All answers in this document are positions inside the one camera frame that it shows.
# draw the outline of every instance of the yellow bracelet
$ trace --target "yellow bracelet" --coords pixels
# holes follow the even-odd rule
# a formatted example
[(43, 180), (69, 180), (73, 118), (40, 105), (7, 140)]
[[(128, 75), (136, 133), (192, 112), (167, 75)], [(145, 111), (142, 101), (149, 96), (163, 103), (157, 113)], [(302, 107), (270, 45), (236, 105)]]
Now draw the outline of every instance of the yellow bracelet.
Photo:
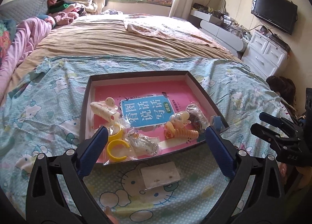
[(121, 126), (119, 124), (116, 124), (119, 126), (119, 131), (116, 134), (113, 134), (108, 137), (108, 142), (111, 142), (116, 139), (122, 139), (122, 135), (124, 134), (124, 131), (121, 129)]
[(110, 143), (108, 143), (107, 148), (106, 148), (106, 152), (107, 152), (110, 160), (113, 162), (122, 162), (127, 158), (127, 156), (115, 157), (111, 154), (111, 152), (110, 152), (111, 149), (115, 146), (118, 146), (118, 145), (123, 145), (126, 148), (130, 148), (129, 144), (122, 139), (115, 139), (115, 140), (111, 141)]

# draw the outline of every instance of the brown plush fabric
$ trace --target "brown plush fabric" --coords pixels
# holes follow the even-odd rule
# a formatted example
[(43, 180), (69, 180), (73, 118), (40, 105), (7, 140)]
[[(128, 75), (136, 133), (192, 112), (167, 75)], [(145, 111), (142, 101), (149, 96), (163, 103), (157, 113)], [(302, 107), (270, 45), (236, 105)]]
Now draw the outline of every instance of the brown plush fabric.
[(266, 79), (266, 82), (272, 91), (279, 92), (280, 96), (284, 98), (288, 104), (294, 106), (296, 87), (291, 79), (283, 76), (270, 76)]

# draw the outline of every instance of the light blue blanket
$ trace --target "light blue blanket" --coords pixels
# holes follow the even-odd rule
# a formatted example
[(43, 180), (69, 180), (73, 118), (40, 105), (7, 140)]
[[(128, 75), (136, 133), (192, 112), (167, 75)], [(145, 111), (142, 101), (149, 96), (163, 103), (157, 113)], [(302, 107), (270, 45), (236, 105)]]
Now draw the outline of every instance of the light blue blanket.
[[(35, 157), (62, 155), (79, 142), (80, 114), (90, 75), (128, 71), (188, 70), (202, 84), (227, 120), (222, 137), (253, 156), (273, 153), (250, 133), (259, 113), (290, 119), (280, 98), (249, 68), (231, 60), (185, 58), (138, 59), (123, 56), (57, 57), (45, 59), (9, 93), (0, 110), (0, 185), (21, 214), (25, 212), (28, 179)], [(139, 169), (174, 161), (182, 179), (144, 191)], [(199, 223), (216, 203), (228, 179), (203, 144), (182, 153), (144, 163), (95, 166), (85, 177), (91, 194), (104, 208), (112, 208), (121, 223)], [(251, 182), (236, 212), (247, 199)], [(74, 209), (68, 191), (64, 195)]]

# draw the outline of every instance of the black television screen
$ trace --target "black television screen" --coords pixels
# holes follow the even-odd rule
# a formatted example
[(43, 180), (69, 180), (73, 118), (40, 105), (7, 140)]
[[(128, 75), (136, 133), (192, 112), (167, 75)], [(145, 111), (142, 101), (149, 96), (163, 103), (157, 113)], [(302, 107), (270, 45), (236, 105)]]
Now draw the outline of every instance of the black television screen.
[(291, 35), (298, 17), (297, 8), (287, 0), (253, 0), (251, 13)]

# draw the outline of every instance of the white dresser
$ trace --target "white dresser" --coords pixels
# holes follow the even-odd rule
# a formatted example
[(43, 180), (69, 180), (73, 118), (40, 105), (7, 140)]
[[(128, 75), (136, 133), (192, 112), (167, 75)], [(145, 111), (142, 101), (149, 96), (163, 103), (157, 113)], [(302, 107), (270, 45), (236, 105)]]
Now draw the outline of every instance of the white dresser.
[(287, 52), (268, 37), (255, 31), (241, 58), (253, 73), (264, 80), (280, 75), (288, 62)]

